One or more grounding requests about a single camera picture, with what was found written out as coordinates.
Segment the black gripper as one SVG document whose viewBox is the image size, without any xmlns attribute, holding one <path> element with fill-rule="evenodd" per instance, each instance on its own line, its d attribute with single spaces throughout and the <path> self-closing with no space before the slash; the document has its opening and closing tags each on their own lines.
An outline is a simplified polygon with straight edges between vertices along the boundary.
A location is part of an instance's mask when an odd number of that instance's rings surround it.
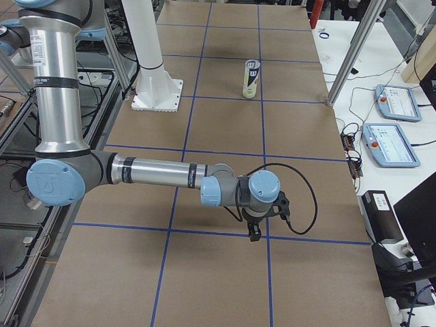
<svg viewBox="0 0 436 327">
<path fill-rule="evenodd" d="M 247 229 L 249 234 L 249 240 L 255 242 L 262 237 L 262 231 L 259 228 L 259 223 L 267 217 L 272 217 L 272 213 L 258 213 L 255 211 L 242 210 L 242 216 L 247 221 Z"/>
</svg>

